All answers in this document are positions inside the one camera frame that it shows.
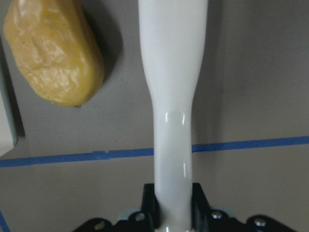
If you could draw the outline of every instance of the white handle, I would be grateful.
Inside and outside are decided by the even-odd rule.
[[[142,61],[154,110],[158,231],[191,230],[191,109],[203,57],[207,0],[139,0]]]

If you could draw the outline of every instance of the yellow potato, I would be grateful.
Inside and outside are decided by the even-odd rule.
[[[4,34],[18,69],[42,98],[80,106],[101,87],[103,58],[77,0],[13,0]]]

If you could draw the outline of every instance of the gray surface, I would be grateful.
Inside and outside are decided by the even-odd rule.
[[[194,181],[213,206],[242,222],[261,213],[307,232],[308,149],[195,153]],[[70,232],[93,217],[115,222],[122,211],[140,206],[153,173],[152,157],[3,168],[0,210],[12,232]]]
[[[1,27],[9,2],[2,1]],[[80,109],[51,104],[31,90],[3,40],[26,135],[24,152],[4,158],[153,146],[137,1],[81,3],[103,50],[107,80]],[[306,0],[210,1],[194,144],[308,135],[308,9]]]
[[[0,25],[9,0],[0,8]],[[25,136],[2,159],[153,146],[137,1],[81,1],[108,78],[80,109],[40,99],[2,40]],[[309,2],[211,0],[193,106],[193,143],[309,135]],[[264,213],[309,228],[308,145],[193,155],[194,180],[237,218]],[[13,232],[71,231],[94,216],[116,220],[140,204],[153,158],[0,169],[0,210]]]

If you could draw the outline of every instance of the blue tape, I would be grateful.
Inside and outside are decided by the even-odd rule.
[[[3,232],[11,232],[8,224],[6,223],[3,214],[0,211],[0,228]]]
[[[211,151],[303,145],[303,144],[309,144],[309,136],[280,138],[280,139],[248,140],[248,141],[216,143],[206,145],[193,145],[192,152],[211,152]],[[152,156],[153,154],[154,154],[153,148],[145,148],[145,149],[116,150],[116,151],[94,151],[92,153],[84,153],[84,154],[32,157],[32,158],[21,158],[21,159],[4,159],[4,160],[2,159],[0,160],[0,168],[29,166],[36,164],[142,157],[142,156]]]

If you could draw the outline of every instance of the metal screw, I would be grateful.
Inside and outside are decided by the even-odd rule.
[[[103,230],[105,228],[105,221],[102,221],[95,225],[95,231]]]
[[[145,214],[143,213],[138,213],[135,215],[135,220],[136,221],[143,221],[145,219]]]
[[[221,219],[223,214],[220,211],[213,211],[211,216],[213,219]]]
[[[265,227],[266,226],[266,221],[262,218],[256,218],[254,220],[254,223],[256,226],[259,226],[259,227]]]

